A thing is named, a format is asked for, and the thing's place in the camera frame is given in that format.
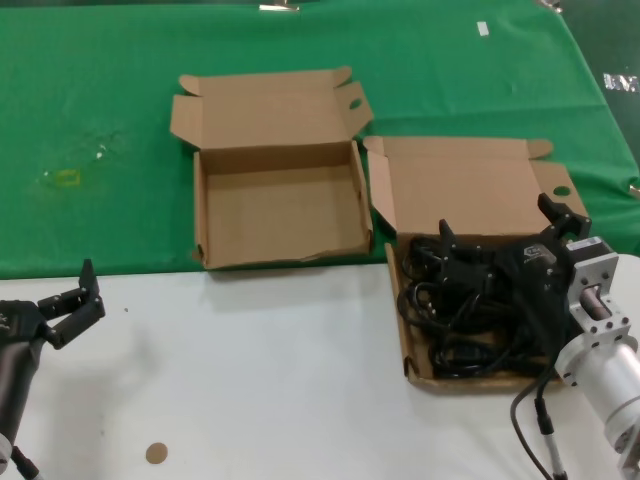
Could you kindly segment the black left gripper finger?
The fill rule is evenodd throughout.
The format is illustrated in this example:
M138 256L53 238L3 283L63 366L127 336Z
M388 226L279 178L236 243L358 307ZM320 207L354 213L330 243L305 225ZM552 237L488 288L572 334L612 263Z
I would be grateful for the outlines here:
M53 342L50 344L53 345L55 349L62 349L104 316L105 307L102 297L100 296L100 287L93 263L90 260L90 294L88 302L71 314L48 316L49 320L64 317L64 319L54 327L50 327L54 334Z
M38 302L43 316L64 316L86 304L90 294L90 260L85 259L78 279L78 287Z

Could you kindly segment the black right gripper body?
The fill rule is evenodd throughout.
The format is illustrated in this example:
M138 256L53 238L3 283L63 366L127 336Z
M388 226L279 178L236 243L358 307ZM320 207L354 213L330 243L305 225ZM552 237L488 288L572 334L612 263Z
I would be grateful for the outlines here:
M562 231L516 238L496 249L493 263L504 276L521 320L569 320Z

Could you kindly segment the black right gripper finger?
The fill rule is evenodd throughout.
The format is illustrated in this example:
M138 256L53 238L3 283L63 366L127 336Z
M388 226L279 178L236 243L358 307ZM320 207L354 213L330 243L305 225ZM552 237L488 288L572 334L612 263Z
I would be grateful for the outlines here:
M442 285L455 285L476 294L495 290L497 250L459 241L446 220L439 221Z
M538 208L549 225L540 233L544 238L561 240L567 235L583 240L590 233L590 218L575 213L567 204L553 201L546 193L538 196Z

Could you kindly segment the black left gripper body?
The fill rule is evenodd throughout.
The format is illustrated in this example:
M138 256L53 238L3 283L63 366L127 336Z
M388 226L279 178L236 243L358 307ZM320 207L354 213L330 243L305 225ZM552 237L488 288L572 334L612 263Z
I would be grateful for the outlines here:
M53 342L47 317L30 301L1 301L1 347L33 341Z

